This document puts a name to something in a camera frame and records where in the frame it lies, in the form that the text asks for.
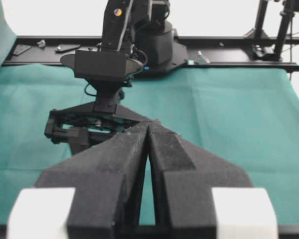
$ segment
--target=black metal frame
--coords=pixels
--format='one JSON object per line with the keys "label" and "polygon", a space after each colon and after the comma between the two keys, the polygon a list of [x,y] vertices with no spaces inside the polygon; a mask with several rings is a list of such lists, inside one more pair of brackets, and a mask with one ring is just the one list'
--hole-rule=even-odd
{"label": "black metal frame", "polygon": [[[47,46],[41,50],[36,43],[45,39]],[[187,48],[188,57],[184,58],[184,64],[180,67],[253,67],[253,68],[281,68],[287,72],[299,72],[299,64],[281,61],[263,61],[254,59],[253,45],[271,46],[277,38],[246,38],[246,37],[181,37],[175,36],[175,42]],[[101,42],[101,37],[92,36],[20,36],[17,38],[10,54],[3,63],[3,66],[16,66],[31,63],[40,63],[52,66],[61,66],[60,58],[66,53],[55,53],[54,49],[59,44],[81,44],[82,50],[89,47],[96,47]],[[32,48],[20,56],[13,56],[13,51],[18,44],[31,45]],[[286,38],[286,44],[299,45],[299,37]],[[210,64],[198,63],[198,51],[210,59]],[[196,62],[188,65],[188,60]]]}

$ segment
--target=white wall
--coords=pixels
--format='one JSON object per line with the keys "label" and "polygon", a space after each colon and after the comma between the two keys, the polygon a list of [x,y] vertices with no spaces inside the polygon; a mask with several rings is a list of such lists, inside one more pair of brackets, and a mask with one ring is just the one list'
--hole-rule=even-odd
{"label": "white wall", "polygon": [[[241,36],[255,23],[259,0],[170,0],[171,21],[182,36]],[[2,0],[8,24],[17,35],[102,35],[107,0]],[[283,9],[270,2],[265,31],[276,36]],[[294,32],[299,31],[299,13]],[[289,61],[289,53],[283,55]],[[294,48],[299,62],[299,46]],[[299,73],[293,75],[299,96]]]}

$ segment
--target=white block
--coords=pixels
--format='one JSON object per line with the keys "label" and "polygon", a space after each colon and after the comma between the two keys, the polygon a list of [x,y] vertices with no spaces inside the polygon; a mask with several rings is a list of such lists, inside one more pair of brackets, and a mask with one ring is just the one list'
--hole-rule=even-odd
{"label": "white block", "polygon": [[7,239],[68,239],[75,188],[24,189],[11,211]]}
{"label": "white block", "polygon": [[262,188],[212,188],[218,239],[278,239],[277,218]]}

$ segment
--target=foam pad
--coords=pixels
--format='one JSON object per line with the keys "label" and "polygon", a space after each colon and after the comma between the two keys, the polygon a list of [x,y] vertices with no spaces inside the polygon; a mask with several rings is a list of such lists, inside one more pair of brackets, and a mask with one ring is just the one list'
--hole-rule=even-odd
{"label": "foam pad", "polygon": [[216,237],[211,187],[253,187],[247,173],[156,122],[149,142],[156,222],[174,238]]}
{"label": "foam pad", "polygon": [[7,239],[68,239],[75,189],[23,189],[11,211]]}
{"label": "foam pad", "polygon": [[213,188],[217,239],[277,239],[275,211],[265,189]]}
{"label": "foam pad", "polygon": [[116,223],[138,223],[148,124],[142,122],[43,171],[36,187],[77,189],[67,222],[72,238],[113,239]]}

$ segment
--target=black tool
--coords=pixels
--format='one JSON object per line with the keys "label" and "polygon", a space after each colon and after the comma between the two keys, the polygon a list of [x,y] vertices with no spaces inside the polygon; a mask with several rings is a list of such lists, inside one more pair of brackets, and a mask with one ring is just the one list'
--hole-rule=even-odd
{"label": "black tool", "polygon": [[56,47],[55,52],[64,53],[64,52],[79,49],[80,47],[81,47],[80,44],[60,44]]}
{"label": "black tool", "polygon": [[19,56],[21,55],[22,53],[26,52],[27,50],[29,50],[31,48],[31,46],[28,46],[28,45],[23,45],[23,44],[19,44],[15,47],[14,51],[13,51],[13,54],[15,56]]}

